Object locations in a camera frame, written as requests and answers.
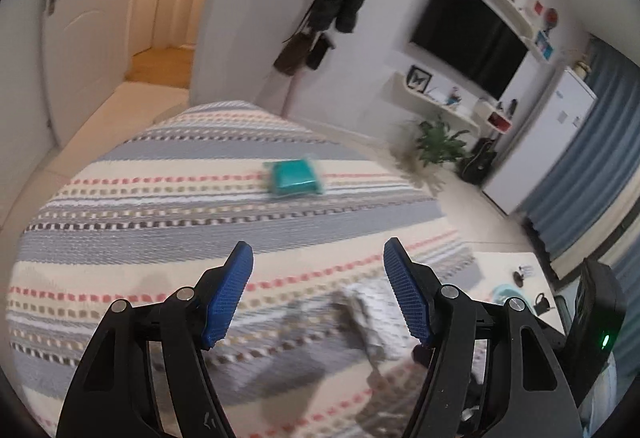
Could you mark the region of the white dotted paper wrapper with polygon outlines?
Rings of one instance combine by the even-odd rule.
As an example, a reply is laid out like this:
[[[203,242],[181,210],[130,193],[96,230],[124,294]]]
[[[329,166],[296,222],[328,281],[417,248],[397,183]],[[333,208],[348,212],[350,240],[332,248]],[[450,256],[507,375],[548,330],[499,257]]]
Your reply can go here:
[[[335,300],[348,312],[375,366],[407,358],[419,345],[419,340],[410,334],[393,288],[385,277],[366,277],[344,285]]]

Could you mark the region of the teal tissue packet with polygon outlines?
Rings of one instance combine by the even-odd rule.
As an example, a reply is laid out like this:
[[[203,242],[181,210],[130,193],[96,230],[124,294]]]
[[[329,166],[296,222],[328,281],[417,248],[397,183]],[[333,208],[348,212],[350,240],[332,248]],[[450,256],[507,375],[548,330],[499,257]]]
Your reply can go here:
[[[319,170],[309,157],[267,161],[264,164],[267,189],[275,197],[320,195],[323,184]]]

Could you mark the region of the black mug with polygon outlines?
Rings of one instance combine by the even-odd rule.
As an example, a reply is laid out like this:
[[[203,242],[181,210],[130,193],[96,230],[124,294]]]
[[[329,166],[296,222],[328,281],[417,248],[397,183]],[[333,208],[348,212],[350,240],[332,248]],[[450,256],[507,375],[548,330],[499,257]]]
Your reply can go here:
[[[538,315],[538,317],[541,317],[543,314],[546,314],[553,309],[554,307],[551,305],[551,301],[546,296],[546,294],[539,293],[536,296],[534,302],[534,311]]]

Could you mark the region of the light blue plastic basket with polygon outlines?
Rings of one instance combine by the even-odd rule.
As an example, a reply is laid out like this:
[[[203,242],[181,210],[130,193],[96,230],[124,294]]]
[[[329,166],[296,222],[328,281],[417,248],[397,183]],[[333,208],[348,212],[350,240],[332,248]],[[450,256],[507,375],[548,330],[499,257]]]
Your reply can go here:
[[[502,306],[512,297],[522,299],[525,305],[529,306],[524,291],[512,284],[500,284],[496,286],[489,295],[489,301]]]

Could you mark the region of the black phone stand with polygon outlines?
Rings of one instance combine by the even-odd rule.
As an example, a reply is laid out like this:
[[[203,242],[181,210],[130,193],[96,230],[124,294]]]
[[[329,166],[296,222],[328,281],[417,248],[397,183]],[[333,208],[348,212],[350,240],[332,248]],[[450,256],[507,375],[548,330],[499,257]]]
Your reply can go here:
[[[513,273],[512,279],[518,288],[522,288],[527,279],[535,275],[535,269],[531,265],[520,265]]]

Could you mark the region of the white coffee table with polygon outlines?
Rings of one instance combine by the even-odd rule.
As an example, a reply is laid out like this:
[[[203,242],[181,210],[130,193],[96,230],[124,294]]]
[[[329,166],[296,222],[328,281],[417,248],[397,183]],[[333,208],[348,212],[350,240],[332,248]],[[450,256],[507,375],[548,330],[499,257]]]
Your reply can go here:
[[[532,309],[549,305],[538,317],[565,333],[550,285],[533,253],[475,253],[474,257],[483,277],[471,289],[472,298],[503,303],[506,294],[514,293]]]

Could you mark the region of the blue and beige curtains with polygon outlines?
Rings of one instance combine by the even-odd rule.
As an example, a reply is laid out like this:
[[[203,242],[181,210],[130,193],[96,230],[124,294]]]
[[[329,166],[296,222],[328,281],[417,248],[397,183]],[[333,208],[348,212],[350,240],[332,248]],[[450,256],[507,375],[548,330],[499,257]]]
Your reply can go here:
[[[604,40],[588,46],[587,119],[521,212],[548,278],[578,274],[639,198],[639,66]]]

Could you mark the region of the striped woven table cloth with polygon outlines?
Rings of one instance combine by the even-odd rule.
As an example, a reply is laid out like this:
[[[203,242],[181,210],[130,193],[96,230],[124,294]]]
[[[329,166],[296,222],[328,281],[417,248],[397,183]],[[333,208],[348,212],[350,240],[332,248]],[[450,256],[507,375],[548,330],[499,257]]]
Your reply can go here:
[[[320,195],[275,197],[264,164],[309,157]],[[6,302],[25,402],[49,433],[99,320],[119,298],[162,301],[222,265],[254,269],[204,359],[241,437],[397,437],[419,393],[411,354],[371,366],[344,285],[383,276],[400,239],[439,280],[482,277],[438,202],[347,147],[245,102],[202,105],[77,173],[26,225]]]

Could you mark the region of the black acoustic guitar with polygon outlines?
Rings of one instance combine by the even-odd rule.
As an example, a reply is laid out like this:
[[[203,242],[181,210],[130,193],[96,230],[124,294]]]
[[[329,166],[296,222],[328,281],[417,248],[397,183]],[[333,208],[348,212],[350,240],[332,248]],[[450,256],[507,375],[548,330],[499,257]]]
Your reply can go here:
[[[458,164],[457,175],[462,181],[473,185],[481,185],[485,181],[497,156],[496,144],[499,139],[500,135],[494,135],[476,142],[470,155]]]

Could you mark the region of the white standing air conditioner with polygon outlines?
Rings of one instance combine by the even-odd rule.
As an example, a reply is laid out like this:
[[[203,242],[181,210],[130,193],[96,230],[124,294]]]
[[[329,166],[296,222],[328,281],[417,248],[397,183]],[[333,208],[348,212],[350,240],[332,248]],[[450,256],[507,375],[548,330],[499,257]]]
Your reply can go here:
[[[483,185],[485,196],[506,215],[514,213],[568,149],[596,100],[573,69],[559,72]]]

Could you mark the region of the red white rounded shelf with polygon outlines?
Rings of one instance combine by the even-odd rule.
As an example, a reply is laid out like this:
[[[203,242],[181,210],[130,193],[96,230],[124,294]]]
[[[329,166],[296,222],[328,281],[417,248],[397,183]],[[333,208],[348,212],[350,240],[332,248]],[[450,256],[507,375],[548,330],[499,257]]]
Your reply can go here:
[[[482,133],[495,131],[499,135],[505,135],[512,127],[511,120],[505,112],[484,100],[475,103],[472,119]]]

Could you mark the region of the brown hanging bag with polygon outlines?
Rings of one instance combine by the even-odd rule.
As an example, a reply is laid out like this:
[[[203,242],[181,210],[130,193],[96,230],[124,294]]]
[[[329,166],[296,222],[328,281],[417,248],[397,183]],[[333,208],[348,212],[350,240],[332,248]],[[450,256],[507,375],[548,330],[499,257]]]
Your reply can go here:
[[[284,47],[273,63],[273,68],[285,76],[294,76],[306,62],[314,46],[316,35],[313,31],[297,31],[285,41]]]

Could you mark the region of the butterfly picture frame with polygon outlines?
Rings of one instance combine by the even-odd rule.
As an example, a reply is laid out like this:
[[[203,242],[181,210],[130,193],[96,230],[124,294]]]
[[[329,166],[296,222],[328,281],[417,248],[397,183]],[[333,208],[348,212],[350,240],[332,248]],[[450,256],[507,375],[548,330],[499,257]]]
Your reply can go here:
[[[426,69],[412,65],[406,75],[406,87],[416,93],[425,94],[433,75]]]

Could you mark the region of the white lower wall shelf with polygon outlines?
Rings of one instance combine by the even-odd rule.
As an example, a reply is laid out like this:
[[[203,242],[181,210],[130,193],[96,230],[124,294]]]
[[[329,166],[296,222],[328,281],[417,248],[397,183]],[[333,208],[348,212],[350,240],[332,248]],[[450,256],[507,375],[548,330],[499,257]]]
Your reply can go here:
[[[437,112],[445,114],[451,119],[461,121],[463,124],[465,124],[465,129],[472,133],[472,135],[476,135],[477,137],[480,135],[480,126],[471,117],[462,115],[451,107],[446,106],[439,101],[433,100],[427,94],[416,92],[410,89],[407,86],[405,75],[401,74],[401,72],[395,72],[392,81],[395,90],[400,90],[403,94],[412,96],[415,100],[419,100],[425,104],[428,104],[429,106],[434,107]]]

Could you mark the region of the black wall television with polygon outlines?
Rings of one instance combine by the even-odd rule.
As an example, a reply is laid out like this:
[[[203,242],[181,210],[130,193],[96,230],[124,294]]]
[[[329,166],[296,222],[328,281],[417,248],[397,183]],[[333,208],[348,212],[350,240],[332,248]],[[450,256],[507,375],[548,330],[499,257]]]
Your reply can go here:
[[[528,52],[521,37],[483,0],[430,0],[410,42],[496,100]]]

